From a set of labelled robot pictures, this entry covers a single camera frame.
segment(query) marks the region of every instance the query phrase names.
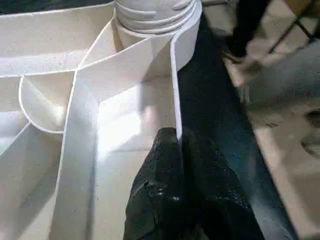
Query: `curved divider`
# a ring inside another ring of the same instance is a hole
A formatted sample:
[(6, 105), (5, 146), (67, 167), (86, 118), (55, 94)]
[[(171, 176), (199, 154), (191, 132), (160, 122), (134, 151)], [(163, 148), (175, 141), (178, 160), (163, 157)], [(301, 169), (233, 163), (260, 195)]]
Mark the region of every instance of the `curved divider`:
[(100, 32), (78, 68), (117, 54), (123, 49), (115, 19), (113, 18)]
[(0, 77), (0, 155), (26, 126), (19, 105), (20, 77)]
[(32, 125), (50, 134), (63, 134), (74, 75), (64, 71), (21, 78), (19, 103)]

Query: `person's leg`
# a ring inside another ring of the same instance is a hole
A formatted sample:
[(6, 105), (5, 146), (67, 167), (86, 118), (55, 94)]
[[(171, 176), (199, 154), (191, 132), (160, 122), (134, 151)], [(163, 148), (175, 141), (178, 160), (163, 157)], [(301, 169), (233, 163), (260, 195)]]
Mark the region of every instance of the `person's leg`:
[(229, 52), (238, 58), (247, 55), (246, 47), (253, 39), (271, 0), (239, 0), (236, 7), (237, 25), (227, 40)]

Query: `white surface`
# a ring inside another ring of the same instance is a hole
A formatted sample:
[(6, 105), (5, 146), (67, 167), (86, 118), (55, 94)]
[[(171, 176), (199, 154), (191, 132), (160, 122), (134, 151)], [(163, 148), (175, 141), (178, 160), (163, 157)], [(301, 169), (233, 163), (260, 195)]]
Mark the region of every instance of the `white surface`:
[(20, 107), (36, 128), (52, 134), (63, 133), (74, 74), (67, 71), (21, 78)]
[(0, 76), (75, 69), (113, 8), (111, 3), (0, 16)]
[(118, 29), (114, 18), (103, 28), (99, 36), (90, 47), (80, 67), (110, 57), (121, 50), (123, 45), (119, 39)]
[(60, 149), (61, 141), (28, 124), (0, 156), (0, 192), (5, 193), (0, 195), (0, 239), (14, 240), (21, 234), (17, 221), (22, 204), (59, 161)]
[[(14, 124), (13, 144), (0, 155), (0, 186), (21, 196), (3, 197), (5, 240), (121, 239), (131, 185), (154, 137), (163, 127), (181, 133), (176, 71), (194, 52), (201, 2), (174, 7), (175, 14), (186, 9), (194, 14), (182, 14), (181, 28), (157, 36), (124, 29), (112, 4), (0, 16), (13, 29), (0, 26), (8, 34), (0, 39), (7, 46), (0, 76), (17, 76), (0, 80), (12, 80), (15, 89), (22, 75), (19, 101), (18, 91), (9, 91), (9, 108), (0, 105), (0, 114), (10, 111), (15, 120), (20, 113), (26, 123), (23, 112), (30, 121), (19, 135)], [(51, 166), (59, 156), (56, 179)], [(13, 187), (1, 185), (11, 179)]]
[(0, 156), (26, 126), (19, 106), (20, 77), (0, 77)]

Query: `black shoe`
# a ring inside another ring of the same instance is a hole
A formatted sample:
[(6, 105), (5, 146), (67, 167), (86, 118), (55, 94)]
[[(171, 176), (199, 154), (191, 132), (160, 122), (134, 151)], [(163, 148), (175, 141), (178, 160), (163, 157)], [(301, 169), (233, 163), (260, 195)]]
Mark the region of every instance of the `black shoe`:
[(226, 38), (222, 54), (234, 63), (240, 64), (245, 60), (247, 51), (245, 46), (240, 46), (229, 36)]

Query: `black fabric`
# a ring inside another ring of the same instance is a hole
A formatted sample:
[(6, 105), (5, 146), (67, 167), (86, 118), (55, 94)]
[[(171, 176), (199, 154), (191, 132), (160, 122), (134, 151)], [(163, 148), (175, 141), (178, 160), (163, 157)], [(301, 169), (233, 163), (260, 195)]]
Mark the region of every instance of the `black fabric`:
[(185, 227), (184, 169), (174, 128), (161, 129), (132, 184), (124, 240), (178, 240)]
[(216, 143), (236, 173), (265, 239), (298, 239), (205, 17), (194, 55), (178, 72), (178, 81), (183, 127)]
[(124, 240), (263, 240), (255, 215), (215, 144), (161, 129), (126, 208)]
[(263, 235), (237, 175), (215, 143), (184, 130), (186, 199), (210, 240), (262, 240)]

